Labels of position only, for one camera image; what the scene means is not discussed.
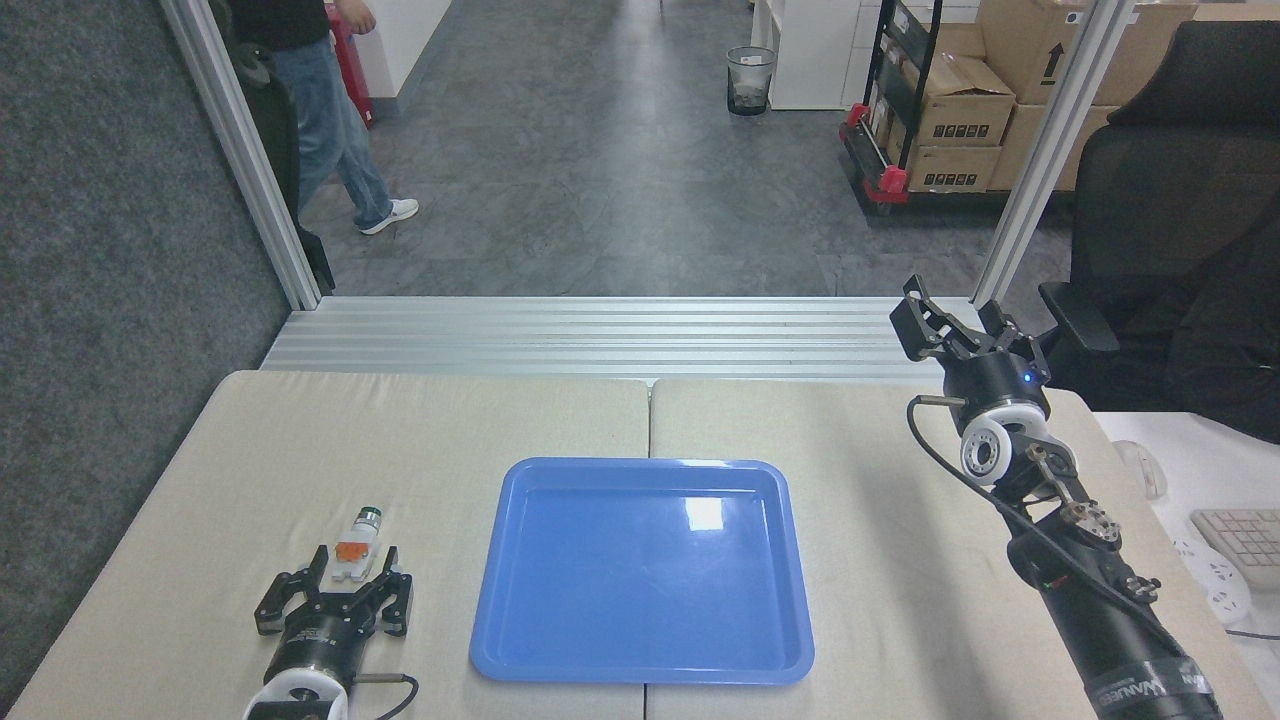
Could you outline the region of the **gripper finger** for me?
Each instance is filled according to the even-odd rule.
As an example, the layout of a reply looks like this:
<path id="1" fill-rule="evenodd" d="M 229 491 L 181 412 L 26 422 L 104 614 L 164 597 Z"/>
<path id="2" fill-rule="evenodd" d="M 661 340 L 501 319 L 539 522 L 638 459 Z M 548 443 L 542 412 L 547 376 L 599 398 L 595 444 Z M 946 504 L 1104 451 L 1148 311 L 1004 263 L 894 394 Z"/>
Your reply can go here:
<path id="1" fill-rule="evenodd" d="M 968 360 L 987 352 L 987 334 L 946 313 L 929 296 L 920 275 L 910 275 L 906 281 L 902 301 L 890 313 L 890 322 L 904 352 L 914 363 L 929 357 Z"/>
<path id="2" fill-rule="evenodd" d="M 1021 372 L 1025 382 L 1033 384 L 1050 382 L 1052 375 L 1041 342 L 1033 334 L 1025 333 L 995 299 L 978 307 L 977 314 L 984 332 L 992 337 L 992 350 L 1020 357 L 1025 363 L 1027 369 Z"/>
<path id="3" fill-rule="evenodd" d="M 413 578 L 399 565 L 399 548 L 387 551 L 381 571 L 364 583 L 344 601 L 344 616 L 356 624 L 358 634 L 380 630 L 403 637 L 408 629 L 413 598 Z"/>
<path id="4" fill-rule="evenodd" d="M 320 580 L 328 559 L 328 547 L 320 544 L 307 566 L 275 575 L 253 614 L 260 635 L 297 632 L 325 615 Z"/>

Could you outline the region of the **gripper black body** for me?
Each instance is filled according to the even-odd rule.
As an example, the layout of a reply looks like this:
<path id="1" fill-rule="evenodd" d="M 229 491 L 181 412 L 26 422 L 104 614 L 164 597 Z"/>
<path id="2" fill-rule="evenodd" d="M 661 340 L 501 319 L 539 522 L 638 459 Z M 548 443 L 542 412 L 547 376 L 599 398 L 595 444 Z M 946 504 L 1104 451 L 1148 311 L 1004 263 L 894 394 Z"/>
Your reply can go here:
<path id="1" fill-rule="evenodd" d="M 957 430 L 983 413 L 1010 404 L 1030 404 L 1050 416 L 1043 383 L 1048 375 L 1033 361 L 1007 351 L 995 351 L 968 359 L 943 360 L 943 392 L 965 401 L 951 415 Z"/>
<path id="2" fill-rule="evenodd" d="M 283 620 L 280 643 L 264 680 L 302 669 L 321 673 L 349 691 L 372 629 L 372 610 L 352 607 L 344 612 L 340 605 L 321 610 L 300 606 Z"/>

